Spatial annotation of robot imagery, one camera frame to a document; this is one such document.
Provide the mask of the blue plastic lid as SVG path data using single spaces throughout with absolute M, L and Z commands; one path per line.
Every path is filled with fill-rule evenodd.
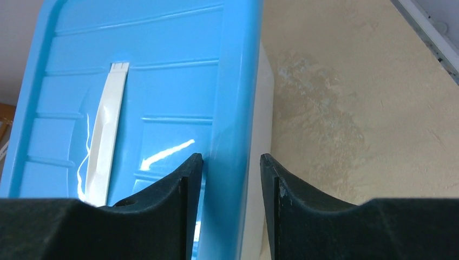
M 204 161 L 191 259 L 241 259 L 262 1 L 45 1 L 2 199 L 113 206 Z

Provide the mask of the white plastic bin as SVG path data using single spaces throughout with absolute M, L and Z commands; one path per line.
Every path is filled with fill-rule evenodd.
M 265 222 L 260 156 L 271 152 L 274 76 L 263 44 L 259 48 L 257 85 L 248 164 L 247 202 L 241 259 L 259 259 Z

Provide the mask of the wooden shelf rack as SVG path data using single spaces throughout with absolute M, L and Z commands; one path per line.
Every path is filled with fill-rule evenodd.
M 10 128 L 13 124 L 15 112 L 15 106 L 1 103 L 1 141 L 3 141 L 8 128 Z

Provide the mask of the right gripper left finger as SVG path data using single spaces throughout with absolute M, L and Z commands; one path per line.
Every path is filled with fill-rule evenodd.
M 113 206 L 77 199 L 2 199 L 1 259 L 191 259 L 204 161 Z

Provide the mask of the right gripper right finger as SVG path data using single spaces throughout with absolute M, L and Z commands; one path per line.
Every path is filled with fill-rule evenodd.
M 458 200 L 376 198 L 353 205 L 260 158 L 272 259 L 458 259 Z

